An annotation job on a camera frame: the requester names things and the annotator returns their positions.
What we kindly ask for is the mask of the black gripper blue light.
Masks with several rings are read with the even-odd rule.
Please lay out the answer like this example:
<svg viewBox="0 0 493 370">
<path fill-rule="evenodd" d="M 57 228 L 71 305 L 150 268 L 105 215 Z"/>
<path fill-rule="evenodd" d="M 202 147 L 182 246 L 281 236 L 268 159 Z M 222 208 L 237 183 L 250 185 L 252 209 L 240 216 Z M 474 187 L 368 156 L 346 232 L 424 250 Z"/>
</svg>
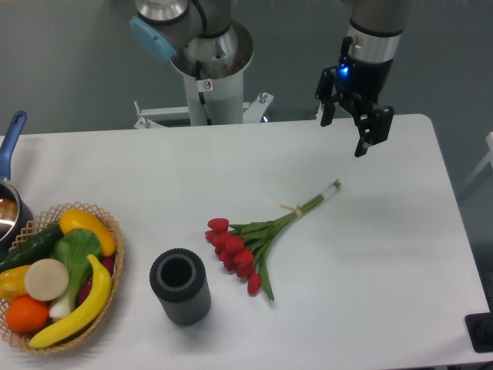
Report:
<svg viewBox="0 0 493 370">
<path fill-rule="evenodd" d="M 336 90 L 339 105 L 353 118 L 360 139 L 354 155 L 361 157 L 374 145 L 387 140 L 394 108 L 380 106 L 378 97 L 387 81 L 393 59 L 385 62 L 366 62 L 341 55 L 335 67 L 324 69 L 317 84 L 315 96 L 320 101 L 321 126 L 329 126 L 335 113 L 333 97 L 336 71 Z"/>
</svg>

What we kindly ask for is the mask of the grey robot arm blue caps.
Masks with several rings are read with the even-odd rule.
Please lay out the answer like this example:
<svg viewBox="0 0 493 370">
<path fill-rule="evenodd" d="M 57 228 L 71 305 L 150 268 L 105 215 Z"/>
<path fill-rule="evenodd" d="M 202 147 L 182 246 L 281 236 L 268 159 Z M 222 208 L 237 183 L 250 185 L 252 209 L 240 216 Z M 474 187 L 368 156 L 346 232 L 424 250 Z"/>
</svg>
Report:
<svg viewBox="0 0 493 370">
<path fill-rule="evenodd" d="M 228 1 L 137 1 L 135 7 L 131 32 L 151 56 L 170 61 L 182 75 L 194 126 L 260 121 L 259 106 L 243 105 L 253 40 L 232 19 Z M 394 109 L 378 97 L 410 10 L 409 1 L 352 2 L 338 62 L 319 78 L 320 123 L 330 125 L 336 108 L 349 113 L 359 132 L 356 156 L 388 138 Z"/>
</svg>

